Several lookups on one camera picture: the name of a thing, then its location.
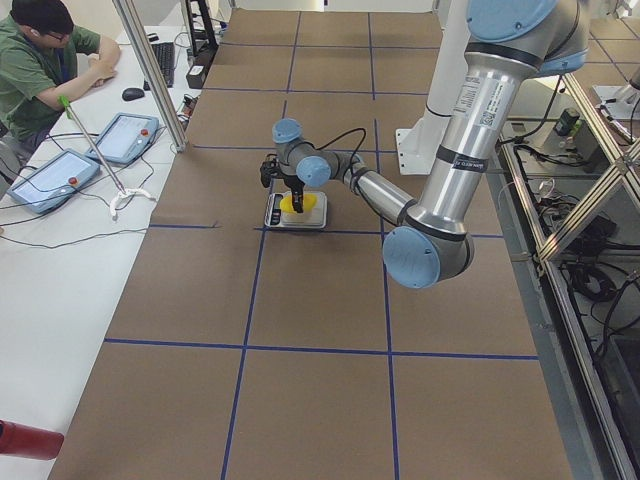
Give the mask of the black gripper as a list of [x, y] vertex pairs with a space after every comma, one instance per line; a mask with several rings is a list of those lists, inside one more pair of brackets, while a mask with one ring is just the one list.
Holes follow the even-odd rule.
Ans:
[[285, 185], [291, 190], [291, 203], [296, 213], [304, 213], [304, 183], [297, 175], [286, 175]]

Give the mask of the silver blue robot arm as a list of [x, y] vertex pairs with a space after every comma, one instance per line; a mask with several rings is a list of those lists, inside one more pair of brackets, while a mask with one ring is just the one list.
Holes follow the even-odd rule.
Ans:
[[453, 19], [469, 38], [467, 65], [434, 163], [419, 199], [369, 169], [355, 153], [317, 149], [300, 124], [272, 128], [276, 151], [260, 167], [261, 182], [281, 179], [292, 206], [304, 211], [305, 188], [343, 182], [394, 229], [383, 243], [387, 272], [408, 288], [428, 288], [461, 274], [474, 245], [464, 217], [487, 169], [523, 81], [579, 69], [588, 50], [587, 1], [470, 1]]

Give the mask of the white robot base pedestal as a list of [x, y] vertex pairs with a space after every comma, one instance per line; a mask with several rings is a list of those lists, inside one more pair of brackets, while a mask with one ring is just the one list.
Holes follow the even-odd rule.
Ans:
[[423, 116], [410, 129], [396, 131], [400, 173], [427, 175], [453, 114], [468, 71], [464, 51], [470, 38], [467, 0], [436, 1], [443, 33]]

